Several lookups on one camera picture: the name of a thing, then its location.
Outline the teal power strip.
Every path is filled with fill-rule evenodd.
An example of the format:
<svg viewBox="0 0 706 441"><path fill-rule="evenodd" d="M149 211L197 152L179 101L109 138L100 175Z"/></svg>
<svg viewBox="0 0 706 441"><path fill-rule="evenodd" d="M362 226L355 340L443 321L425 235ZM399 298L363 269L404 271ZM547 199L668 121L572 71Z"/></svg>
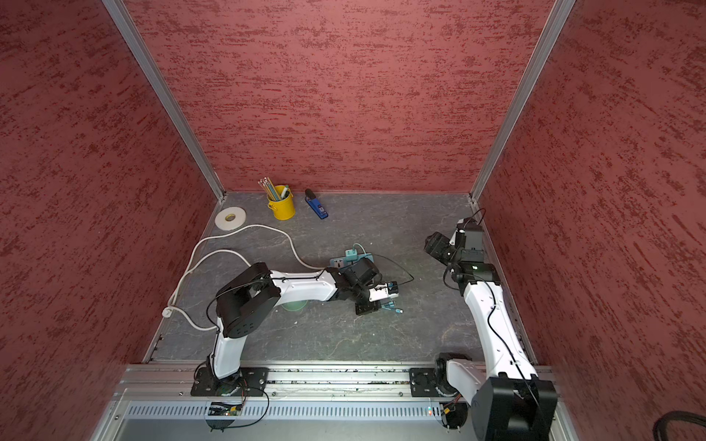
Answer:
<svg viewBox="0 0 706 441"><path fill-rule="evenodd" d="M336 269L346 268L347 266L351 266L362 259L368 259L371 262L374 261L372 254L347 255L346 257L332 258L329 261L329 266L331 268L336 268Z"/></svg>

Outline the teal usb charger adapter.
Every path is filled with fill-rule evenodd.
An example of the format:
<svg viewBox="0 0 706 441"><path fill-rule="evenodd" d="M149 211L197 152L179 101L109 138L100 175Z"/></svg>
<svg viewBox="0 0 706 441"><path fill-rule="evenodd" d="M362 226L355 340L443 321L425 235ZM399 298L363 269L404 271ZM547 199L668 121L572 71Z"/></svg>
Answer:
<svg viewBox="0 0 706 441"><path fill-rule="evenodd" d="M359 259L359 254L358 254L358 251L357 251L355 248L353 248L353 249L348 249L348 250L346 251L345 260L346 260L347 262L355 262L355 261L357 261L358 259Z"/></svg>

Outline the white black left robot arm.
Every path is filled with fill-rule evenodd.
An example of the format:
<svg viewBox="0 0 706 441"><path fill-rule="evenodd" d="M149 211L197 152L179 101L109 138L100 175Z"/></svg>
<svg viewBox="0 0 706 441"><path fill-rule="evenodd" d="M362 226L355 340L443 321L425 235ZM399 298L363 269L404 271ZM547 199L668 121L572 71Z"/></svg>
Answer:
<svg viewBox="0 0 706 441"><path fill-rule="evenodd" d="M309 273L280 272L255 263L215 295L218 334L207 365L217 380L237 374L246 338L278 306L299 301L351 301L356 314L364 315L379 310L397 294L397 284L382 282L377 266L367 258L343 268Z"/></svg>

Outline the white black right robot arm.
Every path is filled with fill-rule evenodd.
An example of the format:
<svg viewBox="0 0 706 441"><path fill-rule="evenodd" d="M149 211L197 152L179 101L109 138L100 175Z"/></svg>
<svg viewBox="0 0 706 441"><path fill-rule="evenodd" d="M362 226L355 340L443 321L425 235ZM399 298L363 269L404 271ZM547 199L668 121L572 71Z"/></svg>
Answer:
<svg viewBox="0 0 706 441"><path fill-rule="evenodd" d="M539 377L518 339L483 238L480 222L468 217L452 236L435 232L425 242L426 253L444 266L444 284L469 308L485 360L479 370L468 359L438 357L439 390L454 397L445 410L463 415L478 440L547 440L558 394L553 382Z"/></svg>

